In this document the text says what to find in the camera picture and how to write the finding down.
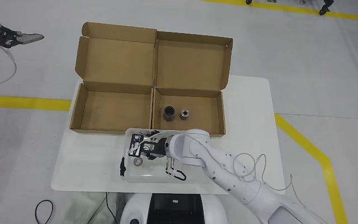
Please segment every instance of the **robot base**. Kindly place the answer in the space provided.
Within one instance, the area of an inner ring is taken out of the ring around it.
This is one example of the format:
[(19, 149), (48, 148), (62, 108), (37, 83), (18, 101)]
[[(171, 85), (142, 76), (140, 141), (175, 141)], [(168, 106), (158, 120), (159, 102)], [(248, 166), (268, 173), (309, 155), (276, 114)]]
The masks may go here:
[(120, 224), (227, 224), (220, 200), (211, 194), (136, 193), (128, 200)]

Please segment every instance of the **black panel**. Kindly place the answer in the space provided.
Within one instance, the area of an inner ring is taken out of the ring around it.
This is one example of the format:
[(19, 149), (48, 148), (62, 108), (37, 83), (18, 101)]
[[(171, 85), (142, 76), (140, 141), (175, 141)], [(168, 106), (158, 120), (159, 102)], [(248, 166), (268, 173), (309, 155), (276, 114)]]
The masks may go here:
[(152, 194), (147, 224), (204, 224), (200, 194)]

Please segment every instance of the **metal nut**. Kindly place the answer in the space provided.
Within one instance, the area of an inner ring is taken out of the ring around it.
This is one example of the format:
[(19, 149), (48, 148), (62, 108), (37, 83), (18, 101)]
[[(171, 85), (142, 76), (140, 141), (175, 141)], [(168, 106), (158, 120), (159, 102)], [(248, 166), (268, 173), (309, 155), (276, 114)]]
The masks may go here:
[(189, 117), (189, 110), (182, 110), (180, 113), (180, 119), (186, 120)]
[(143, 164), (143, 159), (140, 158), (140, 157), (136, 157), (134, 160), (133, 160), (133, 164), (134, 166), (141, 166)]

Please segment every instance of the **black cylindrical part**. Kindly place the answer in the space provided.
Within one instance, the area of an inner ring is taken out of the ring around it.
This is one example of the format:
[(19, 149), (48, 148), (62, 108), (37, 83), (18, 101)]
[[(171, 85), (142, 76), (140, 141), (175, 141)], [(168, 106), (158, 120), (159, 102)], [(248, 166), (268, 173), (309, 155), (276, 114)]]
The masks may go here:
[(170, 122), (171, 120), (174, 120), (175, 118), (175, 109), (172, 106), (166, 106), (164, 108), (164, 113), (163, 113), (163, 117), (164, 120), (166, 120), (167, 122)]

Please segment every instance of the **white table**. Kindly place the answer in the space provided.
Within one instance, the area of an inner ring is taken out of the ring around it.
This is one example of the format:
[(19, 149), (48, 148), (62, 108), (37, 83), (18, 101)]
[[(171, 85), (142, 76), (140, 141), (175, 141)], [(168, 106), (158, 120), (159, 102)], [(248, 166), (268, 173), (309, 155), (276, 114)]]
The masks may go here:
[[(215, 185), (165, 183), (128, 183), (120, 177), (124, 136), (110, 134), (80, 134), (70, 130), (74, 99), (68, 114), (51, 186), (54, 190), (82, 192), (142, 192), (227, 194)], [(283, 188), (279, 141), (277, 138), (270, 85), (264, 78), (230, 76), (223, 90), (227, 133), (210, 140), (212, 147), (236, 155), (248, 152), (254, 157), (267, 156), (265, 180), (276, 188)], [(241, 162), (252, 167), (248, 157)], [(263, 162), (258, 165), (261, 176)]]

